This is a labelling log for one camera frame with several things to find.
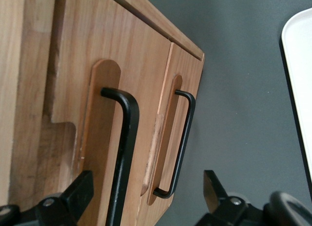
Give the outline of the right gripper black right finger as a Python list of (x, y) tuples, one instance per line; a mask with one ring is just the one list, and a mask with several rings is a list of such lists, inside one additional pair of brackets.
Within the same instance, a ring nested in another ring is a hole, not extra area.
[(229, 196), (212, 170), (203, 174), (203, 194), (209, 213), (202, 218), (204, 226), (237, 226), (247, 215), (247, 203)]

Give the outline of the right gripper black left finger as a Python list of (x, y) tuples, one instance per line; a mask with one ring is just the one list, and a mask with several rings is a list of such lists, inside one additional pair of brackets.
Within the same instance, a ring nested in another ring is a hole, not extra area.
[(76, 226), (93, 195), (93, 173), (85, 170), (60, 196), (46, 198), (36, 206), (39, 225)]

